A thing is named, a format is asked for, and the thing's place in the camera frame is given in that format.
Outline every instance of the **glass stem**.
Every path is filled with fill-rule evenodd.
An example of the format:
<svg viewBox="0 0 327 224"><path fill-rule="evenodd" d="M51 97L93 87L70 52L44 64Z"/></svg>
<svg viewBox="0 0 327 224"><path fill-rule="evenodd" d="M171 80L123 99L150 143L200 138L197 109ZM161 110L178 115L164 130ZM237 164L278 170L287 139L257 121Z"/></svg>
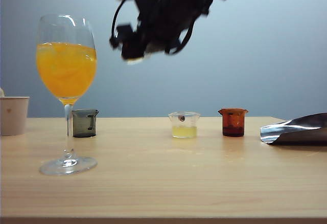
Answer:
<svg viewBox="0 0 327 224"><path fill-rule="evenodd" d="M65 117L67 121L67 144L66 149L64 150L63 159L75 159L76 155L74 152L74 140L73 140L73 105L66 104L65 105Z"/></svg>

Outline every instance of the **clear beaker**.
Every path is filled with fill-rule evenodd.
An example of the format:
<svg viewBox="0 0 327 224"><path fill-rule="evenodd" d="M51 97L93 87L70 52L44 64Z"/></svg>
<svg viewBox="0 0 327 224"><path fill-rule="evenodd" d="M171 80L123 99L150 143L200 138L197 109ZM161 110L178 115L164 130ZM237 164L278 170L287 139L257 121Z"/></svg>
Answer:
<svg viewBox="0 0 327 224"><path fill-rule="evenodd" d="M200 114L193 111L176 111L170 113L172 136L175 138L194 138L197 135L196 122Z"/></svg>
<svg viewBox="0 0 327 224"><path fill-rule="evenodd" d="M241 137L244 135L244 119L248 110L242 108L222 108L218 111L223 116L223 135Z"/></svg>

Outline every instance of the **brown beaker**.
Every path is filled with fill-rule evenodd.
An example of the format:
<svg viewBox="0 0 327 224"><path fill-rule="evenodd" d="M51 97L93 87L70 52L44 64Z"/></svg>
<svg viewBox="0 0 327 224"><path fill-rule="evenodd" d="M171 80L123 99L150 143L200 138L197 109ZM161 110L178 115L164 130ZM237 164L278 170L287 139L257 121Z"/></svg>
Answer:
<svg viewBox="0 0 327 224"><path fill-rule="evenodd" d="M223 135L241 137L244 135L244 118L248 110L242 108L222 108L218 111L223 116Z"/></svg>

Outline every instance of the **gray measuring cup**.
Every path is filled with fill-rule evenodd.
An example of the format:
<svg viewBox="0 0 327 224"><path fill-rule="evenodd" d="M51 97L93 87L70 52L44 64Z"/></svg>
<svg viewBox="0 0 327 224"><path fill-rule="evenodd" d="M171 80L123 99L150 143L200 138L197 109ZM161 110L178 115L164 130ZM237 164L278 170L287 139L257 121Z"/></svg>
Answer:
<svg viewBox="0 0 327 224"><path fill-rule="evenodd" d="M73 110L73 136L78 138L96 135L96 115L98 110Z"/></svg>

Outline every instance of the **yellow liquid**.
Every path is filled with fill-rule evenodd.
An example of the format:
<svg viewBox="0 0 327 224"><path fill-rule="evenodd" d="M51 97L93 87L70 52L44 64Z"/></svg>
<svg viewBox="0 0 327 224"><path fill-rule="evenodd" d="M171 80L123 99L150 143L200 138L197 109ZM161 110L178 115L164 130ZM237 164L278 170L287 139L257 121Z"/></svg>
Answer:
<svg viewBox="0 0 327 224"><path fill-rule="evenodd" d="M173 126L172 135L177 138L193 138L196 137L196 127Z"/></svg>
<svg viewBox="0 0 327 224"><path fill-rule="evenodd" d="M74 104L94 79L96 51L80 44L43 43L36 47L36 66L50 92L64 105Z"/></svg>

